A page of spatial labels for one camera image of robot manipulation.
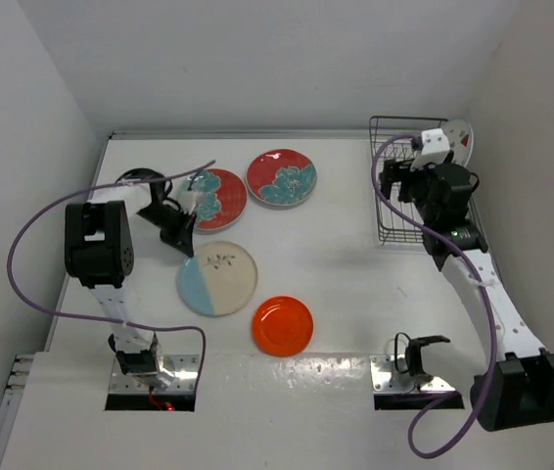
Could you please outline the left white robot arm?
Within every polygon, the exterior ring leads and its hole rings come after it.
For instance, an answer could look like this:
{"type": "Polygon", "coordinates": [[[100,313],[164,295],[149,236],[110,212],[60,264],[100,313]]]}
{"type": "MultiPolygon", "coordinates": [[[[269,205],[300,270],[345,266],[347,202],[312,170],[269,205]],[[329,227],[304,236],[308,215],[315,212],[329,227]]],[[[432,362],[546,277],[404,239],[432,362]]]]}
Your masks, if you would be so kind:
{"type": "Polygon", "coordinates": [[[191,258],[196,208],[202,198],[186,190],[169,201],[162,183],[130,182],[65,209],[67,272],[87,288],[110,322],[109,344],[122,374],[154,389],[169,386],[172,374],[164,369],[157,335],[145,336],[130,324],[126,279],[133,271],[135,253],[129,218],[139,215],[149,221],[160,230],[163,242],[191,258]]]}

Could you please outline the white watermelon pattern plate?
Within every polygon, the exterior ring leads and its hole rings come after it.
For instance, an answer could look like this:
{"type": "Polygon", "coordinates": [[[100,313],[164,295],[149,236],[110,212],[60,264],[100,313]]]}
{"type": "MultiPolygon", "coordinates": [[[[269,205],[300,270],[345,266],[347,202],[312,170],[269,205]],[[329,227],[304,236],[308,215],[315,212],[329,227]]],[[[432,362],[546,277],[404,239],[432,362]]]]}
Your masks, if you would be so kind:
{"type": "Polygon", "coordinates": [[[452,161],[466,167],[471,159],[474,148],[474,131],[471,124],[465,119],[458,118],[444,122],[442,131],[449,141],[453,152],[452,161]]]}

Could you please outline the beige blue branch plate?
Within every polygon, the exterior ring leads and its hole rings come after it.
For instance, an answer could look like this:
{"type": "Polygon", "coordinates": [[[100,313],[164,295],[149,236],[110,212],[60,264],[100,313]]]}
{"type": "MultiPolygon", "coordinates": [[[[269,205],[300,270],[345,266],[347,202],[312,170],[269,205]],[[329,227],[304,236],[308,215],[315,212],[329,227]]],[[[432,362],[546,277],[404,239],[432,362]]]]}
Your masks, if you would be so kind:
{"type": "Polygon", "coordinates": [[[238,244],[214,241],[195,249],[176,275],[182,302],[195,313],[220,317],[245,307],[254,296],[258,270],[254,258],[238,244]]]}

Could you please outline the small black plate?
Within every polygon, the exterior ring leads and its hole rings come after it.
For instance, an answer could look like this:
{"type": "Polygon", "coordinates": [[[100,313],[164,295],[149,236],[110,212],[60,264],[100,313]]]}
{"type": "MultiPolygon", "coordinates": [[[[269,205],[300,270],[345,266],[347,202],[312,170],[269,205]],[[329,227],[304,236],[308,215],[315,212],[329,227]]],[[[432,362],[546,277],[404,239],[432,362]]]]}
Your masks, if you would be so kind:
{"type": "Polygon", "coordinates": [[[164,175],[154,169],[136,167],[124,172],[115,182],[122,184],[164,184],[164,175]]]}

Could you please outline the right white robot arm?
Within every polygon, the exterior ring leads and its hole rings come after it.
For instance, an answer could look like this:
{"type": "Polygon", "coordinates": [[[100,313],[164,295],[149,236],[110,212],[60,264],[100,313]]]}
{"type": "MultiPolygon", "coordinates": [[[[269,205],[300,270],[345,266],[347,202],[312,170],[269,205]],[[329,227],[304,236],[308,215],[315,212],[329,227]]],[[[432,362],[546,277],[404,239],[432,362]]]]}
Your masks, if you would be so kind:
{"type": "Polygon", "coordinates": [[[389,159],[378,174],[382,201],[394,185],[421,219],[423,245],[465,308],[482,345],[475,359],[450,346],[417,354],[416,369],[442,377],[494,432],[554,422],[554,352],[534,335],[508,296],[481,230],[468,216],[479,177],[445,161],[413,168],[389,159]]]}

